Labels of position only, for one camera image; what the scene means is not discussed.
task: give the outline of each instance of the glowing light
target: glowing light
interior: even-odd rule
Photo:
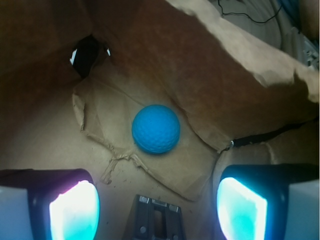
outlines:
[[[71,63],[72,65],[74,64],[75,57],[76,57],[76,54],[77,54],[77,50],[78,50],[78,49],[76,49],[76,50],[74,50],[74,51],[72,52],[72,56],[71,56],[71,58],[70,58],[70,63]]]
[[[80,181],[50,203],[53,240],[92,240],[99,222],[100,202],[96,187]]]
[[[268,202],[233,177],[224,178],[217,191],[217,213],[228,240],[263,240]]]

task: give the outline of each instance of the wire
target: wire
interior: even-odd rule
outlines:
[[[221,8],[221,13],[222,13],[222,16],[227,16],[227,15],[244,15],[244,16],[247,16],[252,22],[255,22],[257,24],[265,24],[266,22],[269,22],[271,19],[275,18],[278,13],[280,12],[280,10],[282,9],[282,4],[280,5],[278,11],[276,11],[275,15],[273,15],[272,17],[270,17],[268,20],[266,21],[256,21],[256,20],[253,20],[248,14],[244,13],[244,12],[228,12],[228,13],[224,13],[224,9],[223,7],[221,6],[220,4],[220,0],[218,0],[218,5],[219,7]]]

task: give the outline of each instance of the blue golf ball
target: blue golf ball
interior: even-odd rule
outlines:
[[[146,153],[166,153],[179,141],[178,117],[166,106],[146,106],[133,120],[132,137],[137,146]]]

